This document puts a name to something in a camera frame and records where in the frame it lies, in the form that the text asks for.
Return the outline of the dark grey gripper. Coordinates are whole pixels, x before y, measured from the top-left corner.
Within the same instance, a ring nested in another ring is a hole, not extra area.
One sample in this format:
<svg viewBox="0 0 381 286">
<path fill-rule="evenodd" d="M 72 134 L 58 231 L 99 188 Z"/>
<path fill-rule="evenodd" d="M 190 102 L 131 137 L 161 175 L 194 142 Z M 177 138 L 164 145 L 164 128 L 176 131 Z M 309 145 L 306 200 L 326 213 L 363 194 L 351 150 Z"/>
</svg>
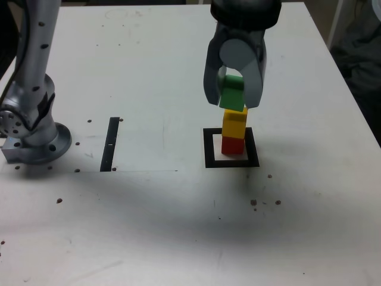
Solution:
<svg viewBox="0 0 381 286">
<path fill-rule="evenodd" d="M 258 107 L 266 61 L 264 30 L 228 31 L 218 24 L 208 45 L 204 70 L 207 101 L 224 109 Z"/>
</svg>

